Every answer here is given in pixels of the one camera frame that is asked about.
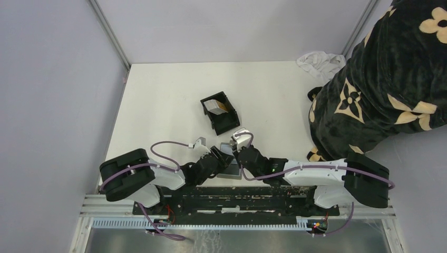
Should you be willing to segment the grey leather card holder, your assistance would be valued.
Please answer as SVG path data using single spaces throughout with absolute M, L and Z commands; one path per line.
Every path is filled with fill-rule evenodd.
M 229 143 L 221 143 L 220 151 L 234 157 Z M 223 172 L 219 173 L 217 177 L 226 179 L 237 179 L 237 180 L 242 179 L 242 175 L 237 161 L 233 159 L 231 164 Z

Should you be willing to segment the black plastic card box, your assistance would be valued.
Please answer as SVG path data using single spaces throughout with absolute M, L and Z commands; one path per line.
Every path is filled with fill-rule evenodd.
M 240 126 L 237 111 L 223 91 L 200 100 L 200 103 L 217 136 Z

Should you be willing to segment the stack of credit cards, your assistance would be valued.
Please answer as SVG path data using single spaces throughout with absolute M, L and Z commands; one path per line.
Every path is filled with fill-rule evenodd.
M 215 115 L 220 115 L 229 112 L 223 103 L 215 99 L 204 101 L 203 104 L 208 112 Z

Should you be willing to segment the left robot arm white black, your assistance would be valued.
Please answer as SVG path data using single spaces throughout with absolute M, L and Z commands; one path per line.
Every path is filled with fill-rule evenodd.
M 233 161 L 232 155 L 213 146 L 197 162 L 189 162 L 176 170 L 150 159 L 145 149 L 136 149 L 99 166 L 102 179 L 99 192 L 109 202 L 132 200 L 157 215 L 166 207 L 162 188 L 179 191 L 200 186 L 226 170 Z

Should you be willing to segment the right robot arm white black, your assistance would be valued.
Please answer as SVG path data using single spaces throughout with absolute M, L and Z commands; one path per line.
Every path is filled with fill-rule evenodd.
M 371 208 L 388 206 L 388 192 L 394 188 L 390 171 L 357 153 L 333 161 L 298 162 L 267 158 L 253 145 L 232 150 L 241 173 L 250 172 L 251 181 L 272 187 L 309 187 L 305 210 L 318 215 L 335 205 L 360 203 Z

